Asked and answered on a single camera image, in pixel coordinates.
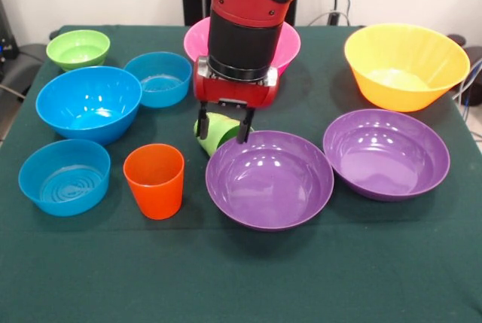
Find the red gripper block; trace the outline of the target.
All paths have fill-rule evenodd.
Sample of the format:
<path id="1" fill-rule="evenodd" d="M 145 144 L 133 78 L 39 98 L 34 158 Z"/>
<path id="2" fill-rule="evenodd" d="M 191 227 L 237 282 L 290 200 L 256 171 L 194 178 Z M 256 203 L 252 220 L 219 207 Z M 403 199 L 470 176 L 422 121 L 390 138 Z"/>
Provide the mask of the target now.
<path id="1" fill-rule="evenodd" d="M 239 123 L 236 141 L 246 143 L 252 128 L 255 108 L 271 105 L 279 90 L 279 72 L 269 67 L 264 78 L 258 81 L 231 81 L 217 75 L 209 67 L 208 58 L 200 56 L 194 63 L 194 95 L 200 101 L 197 118 L 197 138 L 206 139 L 209 132 L 208 102 L 234 104 L 246 107 L 246 115 Z"/>

